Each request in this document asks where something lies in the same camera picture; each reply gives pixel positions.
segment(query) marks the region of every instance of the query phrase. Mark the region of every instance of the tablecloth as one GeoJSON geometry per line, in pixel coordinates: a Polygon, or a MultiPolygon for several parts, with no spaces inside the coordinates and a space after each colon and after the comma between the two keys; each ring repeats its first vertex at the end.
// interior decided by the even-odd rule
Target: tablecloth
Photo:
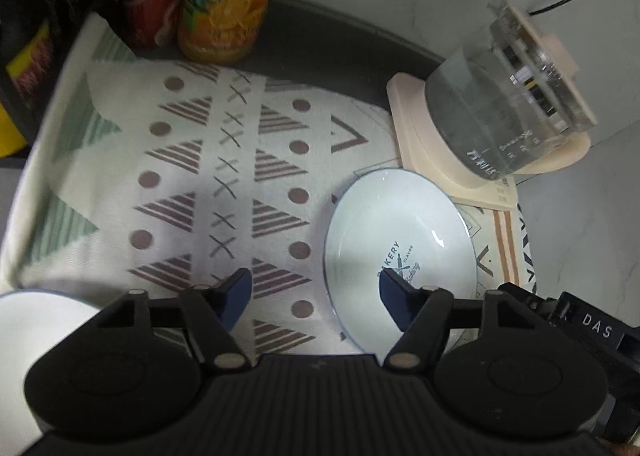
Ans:
{"type": "MultiPolygon", "coordinates": [[[[254,290],[232,332],[265,352],[348,354],[322,275],[337,199],[400,166],[385,110],[215,65],[137,59],[92,14],[50,101],[0,255],[0,290],[98,305],[129,288],[171,296],[239,267],[254,290]]],[[[458,206],[478,297],[535,285],[518,210],[458,206]]]]}

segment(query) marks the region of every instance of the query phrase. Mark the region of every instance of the white plate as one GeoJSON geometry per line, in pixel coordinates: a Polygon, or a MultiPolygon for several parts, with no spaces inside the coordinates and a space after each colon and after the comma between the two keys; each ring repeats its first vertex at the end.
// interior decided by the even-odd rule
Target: white plate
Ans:
{"type": "MultiPolygon", "coordinates": [[[[378,274],[393,268],[412,286],[476,296],[476,255],[446,194],[412,171],[381,169],[338,201],[324,244],[324,278],[345,333],[382,361],[402,336],[380,300],[378,274]]],[[[462,332],[453,331],[451,346],[462,332]]]]}
{"type": "Polygon", "coordinates": [[[30,367],[97,312],[41,290],[0,295],[0,455],[21,454],[42,435],[24,399],[30,367]]]}

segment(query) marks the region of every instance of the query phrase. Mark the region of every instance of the plate rim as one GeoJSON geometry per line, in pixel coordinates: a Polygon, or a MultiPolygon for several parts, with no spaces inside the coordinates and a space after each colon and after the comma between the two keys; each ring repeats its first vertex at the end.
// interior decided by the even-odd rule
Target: plate rim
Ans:
{"type": "MultiPolygon", "coordinates": [[[[366,174],[360,176],[359,178],[356,178],[354,181],[352,181],[349,184],[349,186],[342,192],[340,197],[336,200],[334,212],[332,213],[331,219],[329,220],[329,226],[326,228],[326,234],[324,235],[324,242],[322,242],[322,278],[324,279],[324,289],[326,290],[327,297],[329,298],[329,304],[331,305],[331,311],[334,314],[334,317],[337,320],[338,324],[340,325],[340,329],[341,329],[342,333],[344,333],[345,337],[348,338],[354,344],[354,346],[356,346],[357,349],[359,349],[361,352],[363,352],[364,354],[367,354],[367,355],[373,355],[376,358],[378,357],[378,355],[375,352],[369,352],[367,350],[364,350],[363,347],[360,346],[360,344],[357,343],[356,340],[351,336],[351,334],[348,333],[347,328],[344,327],[344,324],[340,320],[340,316],[338,315],[338,312],[335,309],[334,300],[331,297],[331,292],[329,291],[329,283],[328,283],[328,278],[327,278],[327,275],[326,275],[326,243],[327,243],[327,240],[329,238],[329,230],[331,230],[331,225],[333,224],[335,215],[336,215],[336,213],[338,211],[338,206],[342,202],[342,200],[345,197],[345,195],[347,194],[347,192],[349,192],[350,189],[354,185],[356,185],[360,180],[363,180],[367,176],[380,173],[380,171],[401,171],[401,172],[405,172],[405,173],[408,173],[408,174],[416,175],[419,178],[422,178],[424,181],[427,181],[428,183],[433,185],[439,192],[441,192],[445,196],[445,198],[449,201],[449,203],[451,204],[453,209],[456,211],[456,214],[458,215],[458,217],[462,221],[462,224],[463,224],[464,229],[465,229],[465,234],[469,238],[469,245],[471,246],[471,250],[474,253],[474,258],[476,257],[476,249],[475,249],[474,244],[473,244],[473,242],[471,240],[471,235],[469,235],[469,230],[466,227],[466,221],[462,217],[462,214],[460,214],[460,211],[456,208],[455,203],[453,203],[453,201],[451,200],[449,195],[446,192],[444,192],[440,187],[438,187],[433,181],[431,181],[429,178],[427,178],[425,175],[420,174],[419,172],[415,172],[415,171],[412,171],[412,170],[409,170],[409,169],[402,168],[402,167],[381,167],[381,168],[374,169],[374,170],[371,170],[371,171],[367,172],[366,174]]],[[[476,274],[476,284],[477,283],[478,283],[478,275],[476,274]]]]}

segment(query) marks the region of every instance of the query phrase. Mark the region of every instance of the white bowl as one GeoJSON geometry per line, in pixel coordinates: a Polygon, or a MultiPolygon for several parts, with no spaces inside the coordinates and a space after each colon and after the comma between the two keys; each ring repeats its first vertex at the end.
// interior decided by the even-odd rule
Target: white bowl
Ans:
{"type": "MultiPolygon", "coordinates": [[[[338,201],[324,243],[324,278],[345,333],[382,361],[402,336],[380,300],[378,276],[393,268],[412,286],[476,296],[476,255],[444,192],[412,171],[380,169],[338,201]]],[[[448,346],[461,331],[452,331],[448,346]]]]}
{"type": "Polygon", "coordinates": [[[97,312],[43,290],[0,295],[0,455],[21,454],[42,435],[24,398],[30,367],[97,312]]]}

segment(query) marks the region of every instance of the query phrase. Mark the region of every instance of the beige handle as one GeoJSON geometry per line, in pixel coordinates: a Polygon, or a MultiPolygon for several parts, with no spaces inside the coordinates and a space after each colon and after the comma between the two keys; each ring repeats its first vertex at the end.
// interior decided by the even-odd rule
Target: beige handle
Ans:
{"type": "Polygon", "coordinates": [[[562,169],[580,160],[590,147],[591,139],[586,132],[574,132],[562,146],[519,169],[516,174],[539,174],[562,169]]]}

